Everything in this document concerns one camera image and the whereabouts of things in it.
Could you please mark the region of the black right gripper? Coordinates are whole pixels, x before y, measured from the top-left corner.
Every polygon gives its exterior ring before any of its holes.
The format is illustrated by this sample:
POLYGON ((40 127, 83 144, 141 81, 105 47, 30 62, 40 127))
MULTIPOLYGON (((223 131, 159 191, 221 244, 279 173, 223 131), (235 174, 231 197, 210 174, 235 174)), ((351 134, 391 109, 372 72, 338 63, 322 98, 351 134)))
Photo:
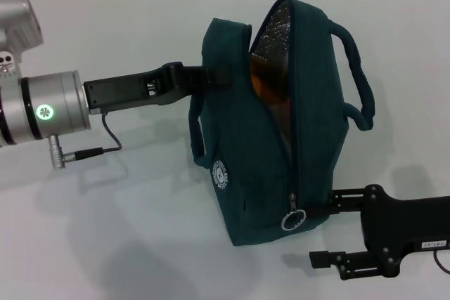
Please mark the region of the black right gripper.
POLYGON ((449 197, 398 200, 381 185, 333 190, 325 204, 311 204, 307 218, 361 211, 367 251, 309 253, 315 269, 335 266, 342 280, 399 274, 401 260, 416 252, 449 248, 449 197))

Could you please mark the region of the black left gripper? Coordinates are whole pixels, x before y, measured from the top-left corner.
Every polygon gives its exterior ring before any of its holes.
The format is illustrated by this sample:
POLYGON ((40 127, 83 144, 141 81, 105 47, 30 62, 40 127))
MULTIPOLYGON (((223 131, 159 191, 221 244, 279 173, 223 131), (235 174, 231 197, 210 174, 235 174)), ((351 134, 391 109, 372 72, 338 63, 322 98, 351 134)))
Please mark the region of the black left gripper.
POLYGON ((232 85, 227 72, 202 66, 167 63, 155 70, 84 82, 92 115, 142 107, 169 105, 184 96, 203 96, 232 85))

